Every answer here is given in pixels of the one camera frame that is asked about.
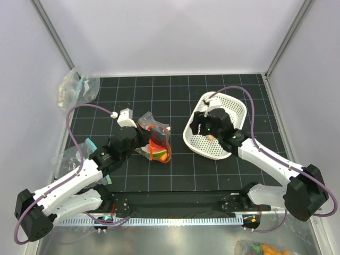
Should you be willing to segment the white perforated plastic basket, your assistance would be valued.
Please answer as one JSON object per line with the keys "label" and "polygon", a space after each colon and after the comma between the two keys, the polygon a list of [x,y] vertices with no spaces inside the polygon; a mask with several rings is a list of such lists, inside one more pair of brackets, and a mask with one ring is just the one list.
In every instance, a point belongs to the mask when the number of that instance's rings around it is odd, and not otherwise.
{"label": "white perforated plastic basket", "polygon": [[[213,93],[213,91],[204,93],[193,108],[193,113],[189,117],[183,131],[183,141],[185,145],[196,154],[213,160],[221,160],[229,157],[231,153],[225,151],[218,143],[217,139],[209,139],[204,135],[193,134],[193,131],[190,128],[190,124],[194,119],[194,113],[205,112],[208,109],[209,97]],[[230,116],[231,122],[235,128],[243,128],[243,124],[247,116],[247,108],[243,102],[221,92],[215,95],[212,99],[219,99],[220,107]]]}

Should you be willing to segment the watermelon slice toy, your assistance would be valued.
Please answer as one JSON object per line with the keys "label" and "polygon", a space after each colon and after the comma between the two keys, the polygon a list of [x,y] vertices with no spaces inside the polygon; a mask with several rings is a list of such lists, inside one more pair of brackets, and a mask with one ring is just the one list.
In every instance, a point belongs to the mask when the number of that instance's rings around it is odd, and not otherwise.
{"label": "watermelon slice toy", "polygon": [[150,155],[150,160],[157,160],[159,161],[160,153],[166,150],[164,147],[157,145],[152,140],[149,140],[148,150]]}

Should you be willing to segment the orange zipper clear bag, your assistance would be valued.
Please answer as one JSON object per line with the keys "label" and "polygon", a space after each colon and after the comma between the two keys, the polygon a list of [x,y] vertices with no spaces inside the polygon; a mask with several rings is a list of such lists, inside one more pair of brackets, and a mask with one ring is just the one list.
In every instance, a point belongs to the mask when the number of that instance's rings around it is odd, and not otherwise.
{"label": "orange zipper clear bag", "polygon": [[[141,128],[150,132],[149,140],[152,140],[157,145],[164,147],[166,150],[172,150],[169,142],[171,135],[171,126],[169,124],[164,124],[155,120],[151,112],[146,112],[138,119],[137,123]],[[136,149],[135,151],[150,160],[148,144]]]}

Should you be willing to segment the orange papaya slice toy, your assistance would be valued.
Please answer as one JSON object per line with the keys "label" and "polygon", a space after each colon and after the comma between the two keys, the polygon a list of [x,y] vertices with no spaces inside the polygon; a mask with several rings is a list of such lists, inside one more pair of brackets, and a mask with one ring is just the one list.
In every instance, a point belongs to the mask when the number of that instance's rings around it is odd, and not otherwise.
{"label": "orange papaya slice toy", "polygon": [[171,150],[164,150],[160,153],[159,161],[162,163],[167,163],[172,158],[172,151]]}

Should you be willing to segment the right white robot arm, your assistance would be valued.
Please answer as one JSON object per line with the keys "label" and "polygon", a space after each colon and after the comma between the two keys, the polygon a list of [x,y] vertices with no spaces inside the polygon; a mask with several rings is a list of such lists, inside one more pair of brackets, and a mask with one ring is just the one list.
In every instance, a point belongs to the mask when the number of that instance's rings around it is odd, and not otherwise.
{"label": "right white robot arm", "polygon": [[305,222],[331,197],[317,167],[299,165],[262,146],[250,134],[235,128],[222,108],[194,112],[189,127],[194,135],[212,135],[226,152],[252,163],[280,183],[251,185],[239,197],[244,210],[257,205],[281,207]]}

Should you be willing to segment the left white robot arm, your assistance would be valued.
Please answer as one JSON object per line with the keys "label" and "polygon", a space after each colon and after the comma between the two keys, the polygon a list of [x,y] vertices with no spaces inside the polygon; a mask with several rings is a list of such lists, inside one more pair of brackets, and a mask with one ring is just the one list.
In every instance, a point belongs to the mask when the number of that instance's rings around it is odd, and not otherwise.
{"label": "left white robot arm", "polygon": [[22,190],[16,199],[14,215],[18,220],[14,230],[16,244],[19,229],[23,229],[29,242],[46,236],[57,223],[79,213],[98,209],[106,213],[112,208],[112,195],[103,185],[97,185],[85,193],[82,189],[97,182],[117,169],[137,149],[149,143],[150,132],[136,127],[121,127],[108,139],[108,143],[96,149],[79,167],[59,180],[35,192]]}

